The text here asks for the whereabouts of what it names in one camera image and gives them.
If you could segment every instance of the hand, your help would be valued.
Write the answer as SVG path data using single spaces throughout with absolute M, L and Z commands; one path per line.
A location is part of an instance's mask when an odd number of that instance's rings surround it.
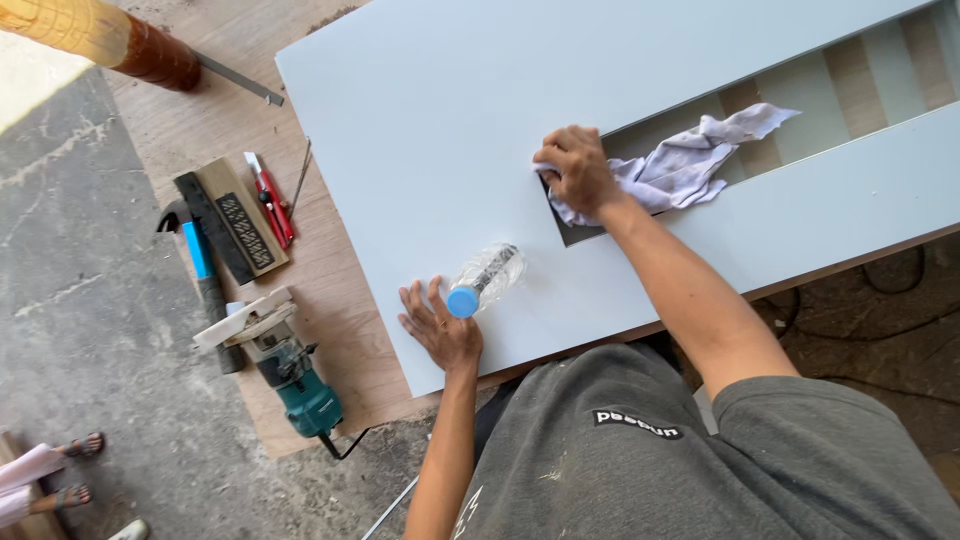
M 543 171 L 540 177 L 557 198 L 589 217 L 595 218 L 601 207 L 624 195 L 607 166 L 596 128 L 569 126 L 547 135 L 534 162 L 556 165 L 562 174 Z
M 400 300 L 407 312 L 396 318 L 448 377 L 463 374 L 476 378 L 480 354 L 483 353 L 483 334 L 473 317 L 458 319 L 446 309 L 440 298 L 440 279 L 437 276 L 431 280 L 427 289 L 427 300 L 433 311 L 423 304 L 420 280 L 414 281 L 409 291 L 401 287 Z

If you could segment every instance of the hammer head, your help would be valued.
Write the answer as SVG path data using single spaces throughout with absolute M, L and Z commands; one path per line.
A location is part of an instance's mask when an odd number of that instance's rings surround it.
M 180 228 L 181 223 L 190 223 L 193 221 L 193 214 L 186 205 L 186 201 L 174 201 L 163 209 L 160 215 L 160 222 L 156 225 L 156 231 L 163 233 L 175 233 Z

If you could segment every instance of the red utility knife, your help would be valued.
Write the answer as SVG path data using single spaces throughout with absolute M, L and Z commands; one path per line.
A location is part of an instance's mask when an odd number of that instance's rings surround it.
M 283 211 L 280 204 L 280 196 L 274 187 L 274 181 L 270 174 L 260 166 L 260 160 L 256 158 L 253 152 L 244 152 L 244 158 L 253 169 L 253 177 L 256 178 L 256 190 L 259 193 L 258 198 L 267 211 L 267 218 L 270 220 L 270 228 L 274 230 L 274 236 L 280 242 L 280 247 L 287 249 L 290 242 L 294 239 L 294 228 L 290 226 L 290 220 L 287 219 L 287 212 Z

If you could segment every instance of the pink pants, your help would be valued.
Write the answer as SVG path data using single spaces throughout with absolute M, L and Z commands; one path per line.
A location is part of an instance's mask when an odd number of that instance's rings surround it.
M 30 514 L 30 483 L 63 468 L 63 454 L 38 444 L 16 461 L 0 466 L 0 528 Z

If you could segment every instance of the blue bottle cap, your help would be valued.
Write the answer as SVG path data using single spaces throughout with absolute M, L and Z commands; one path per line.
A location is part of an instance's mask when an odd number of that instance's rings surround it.
M 450 314 L 461 319 L 476 313 L 479 306 L 480 300 L 473 287 L 461 285 L 451 290 L 446 297 L 446 308 L 450 310 Z

